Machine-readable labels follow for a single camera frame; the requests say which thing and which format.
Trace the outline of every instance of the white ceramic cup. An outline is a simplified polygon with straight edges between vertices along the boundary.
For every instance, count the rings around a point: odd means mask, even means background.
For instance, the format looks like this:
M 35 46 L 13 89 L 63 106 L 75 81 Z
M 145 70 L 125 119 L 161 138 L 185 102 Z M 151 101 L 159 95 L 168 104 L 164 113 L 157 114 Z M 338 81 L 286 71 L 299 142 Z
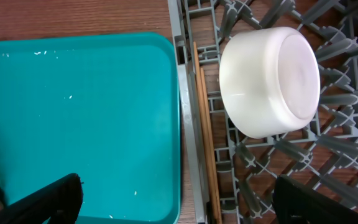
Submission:
M 313 50 L 289 27 L 235 35 L 224 49 L 219 83 L 231 121 L 251 138 L 305 127 L 320 93 Z

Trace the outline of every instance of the white ceramic object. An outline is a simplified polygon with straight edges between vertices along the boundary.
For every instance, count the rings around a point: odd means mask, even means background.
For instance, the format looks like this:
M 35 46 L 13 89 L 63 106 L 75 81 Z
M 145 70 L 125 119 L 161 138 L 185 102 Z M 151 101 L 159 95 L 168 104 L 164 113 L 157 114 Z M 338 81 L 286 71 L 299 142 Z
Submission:
M 224 49 L 219 81 L 231 121 L 251 138 L 301 129 L 317 109 L 316 58 L 308 41 L 289 27 L 235 35 Z

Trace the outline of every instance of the teal tray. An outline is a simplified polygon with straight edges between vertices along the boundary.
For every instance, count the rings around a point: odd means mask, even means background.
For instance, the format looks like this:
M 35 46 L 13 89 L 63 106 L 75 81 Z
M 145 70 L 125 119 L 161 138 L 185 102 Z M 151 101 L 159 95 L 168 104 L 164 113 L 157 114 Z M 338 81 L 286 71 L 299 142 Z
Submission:
M 175 223 L 175 54 L 158 34 L 0 42 L 0 184 L 8 204 L 75 172 L 77 223 Z

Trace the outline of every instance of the gray plastic grid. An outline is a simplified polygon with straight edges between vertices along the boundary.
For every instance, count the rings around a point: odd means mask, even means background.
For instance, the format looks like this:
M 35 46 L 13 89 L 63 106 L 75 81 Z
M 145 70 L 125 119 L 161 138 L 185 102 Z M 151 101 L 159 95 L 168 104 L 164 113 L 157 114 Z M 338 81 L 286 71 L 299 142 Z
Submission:
M 203 2 L 210 2 L 211 6 L 201 7 Z M 192 86 L 192 91 L 194 91 L 195 68 L 191 66 L 194 64 L 194 49 L 193 44 L 189 44 L 193 43 L 190 20 L 205 15 L 212 15 L 213 26 L 215 28 L 215 44 L 198 47 L 197 50 L 199 52 L 200 65 L 220 63 L 221 52 L 219 45 L 224 39 L 231 39 L 231 30 L 238 20 L 245 21 L 255 29 L 264 29 L 272 27 L 284 14 L 289 14 L 299 20 L 300 25 L 298 30 L 303 26 L 306 26 L 325 40 L 325 43 L 315 52 L 318 62 L 322 62 L 343 53 L 348 55 L 348 59 L 339 68 L 324 68 L 319 65 L 320 74 L 325 80 L 321 87 L 319 107 L 327 113 L 332 114 L 334 119 L 326 127 L 320 128 L 319 113 L 316 113 L 311 123 L 302 129 L 303 138 L 301 139 L 286 140 L 284 138 L 288 133 L 285 133 L 267 137 L 263 143 L 258 144 L 247 144 L 246 141 L 248 137 L 245 137 L 240 141 L 239 131 L 237 128 L 232 128 L 229 125 L 229 116 L 225 110 L 214 109 L 214 100 L 221 100 L 220 96 L 214 96 L 218 95 L 219 92 L 215 91 L 209 93 L 210 97 L 208 100 L 210 104 L 210 113 L 224 113 L 226 120 L 228 147 L 215 149 L 217 152 L 217 172 L 231 173 L 233 179 L 233 192 L 235 194 L 229 196 L 221 195 L 222 213 L 235 213 L 237 215 L 238 223 L 252 223 L 254 218 L 262 217 L 263 214 L 268 211 L 274 213 L 271 200 L 272 192 L 262 198 L 251 189 L 248 180 L 253 175 L 259 175 L 261 172 L 267 172 L 271 174 L 271 176 L 277 178 L 277 175 L 268 169 L 270 156 L 275 150 L 285 153 L 288 157 L 296 161 L 286 175 L 291 175 L 292 173 L 302 171 L 303 169 L 309 169 L 314 173 L 313 178 L 308 182 L 309 187 L 316 190 L 323 184 L 342 198 L 341 203 L 343 205 L 351 209 L 358 207 L 358 180 L 355 186 L 350 187 L 331 175 L 335 169 L 346 167 L 353 167 L 358 171 L 358 42 L 354 33 L 354 26 L 358 26 L 358 1 L 346 2 L 348 3 L 348 6 L 345 7 L 341 4 L 342 1 L 319 0 L 313 7 L 301 15 L 295 9 L 294 0 L 275 0 L 273 6 L 261 21 L 258 21 L 253 17 L 252 10 L 249 7 L 250 2 L 252 1 L 168 0 L 171 22 L 175 22 L 172 21 L 172 17 L 178 16 L 178 18 L 174 18 L 178 19 L 176 21 L 178 27 L 172 27 L 174 45 L 178 57 L 178 66 L 185 66 L 183 69 L 185 69 L 186 73 L 183 75 L 187 77 L 186 83 L 180 82 L 180 85 Z M 218 4 L 224 6 L 224 14 L 220 27 L 217 26 L 214 12 Z M 194 5 L 197 6 L 196 9 L 189 10 L 189 6 Z M 319 27 L 313 23 L 313 21 L 332 7 L 344 15 L 338 28 L 331 26 Z M 332 86 L 336 86 L 346 93 L 324 95 L 323 93 Z M 185 97 L 182 97 L 182 109 L 190 110 L 189 113 L 192 114 L 191 122 L 185 121 L 185 128 L 191 123 L 193 127 L 193 136 L 201 136 L 200 129 L 197 128 L 200 126 L 198 104 L 190 89 L 191 87 L 183 91 L 182 86 L 180 88 L 181 95 L 185 95 Z M 192 101 L 190 109 L 188 105 L 183 106 L 183 99 L 190 99 L 190 101 Z M 328 132 L 336 127 L 341 127 L 344 130 L 344 133 L 335 137 L 329 136 Z M 234 131 L 235 134 L 234 141 L 230 137 L 231 131 Z M 186 139 L 190 134 L 191 133 L 186 132 L 185 130 Z M 307 149 L 303 149 L 296 145 L 296 143 L 301 142 L 310 142 L 311 146 Z M 313 160 L 313 149 L 317 145 L 324 146 L 337 155 L 331 157 L 319 170 L 316 170 L 310 164 Z M 199 156 L 203 157 L 203 154 L 201 153 L 203 152 L 202 141 L 199 141 L 198 144 L 193 144 L 192 146 L 192 148 L 187 148 L 188 153 L 199 152 Z M 249 151 L 249 148 L 258 146 L 271 146 L 271 149 L 266 155 L 256 159 Z M 230 160 L 221 160 L 219 156 L 220 151 L 229 151 Z M 233 160 L 235 154 L 239 156 L 245 168 L 250 168 L 251 170 L 251 173 L 243 181 L 239 181 L 235 176 Z M 194 195 L 205 194 L 205 189 L 199 189 L 199 191 L 197 189 L 194 190 L 194 186 L 193 191 Z M 238 197 L 243 197 L 250 211 L 249 216 L 246 217 L 243 214 L 240 214 Z M 203 201 L 204 213 L 200 212 L 200 207 L 197 207 L 196 205 L 197 222 L 208 222 L 207 218 L 205 218 L 205 216 L 208 215 L 208 211 L 205 210 L 205 202 L 207 201 L 208 199 Z

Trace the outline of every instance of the wooden chopstick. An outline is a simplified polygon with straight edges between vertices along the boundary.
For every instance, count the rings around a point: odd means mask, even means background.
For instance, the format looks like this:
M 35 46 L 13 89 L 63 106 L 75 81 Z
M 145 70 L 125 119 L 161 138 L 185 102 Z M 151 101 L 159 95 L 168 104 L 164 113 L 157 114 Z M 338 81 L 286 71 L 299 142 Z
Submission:
M 209 117 L 208 97 L 206 93 L 204 70 L 200 69 L 196 42 L 193 43 L 195 50 L 196 86 L 198 104 L 200 106 L 201 129 L 203 132 L 204 153 L 207 166 L 209 197 L 213 209 L 213 216 L 218 224 L 222 223 L 221 202 L 219 199 L 218 178 L 216 177 L 216 163 L 214 145 L 212 139 L 211 120 Z

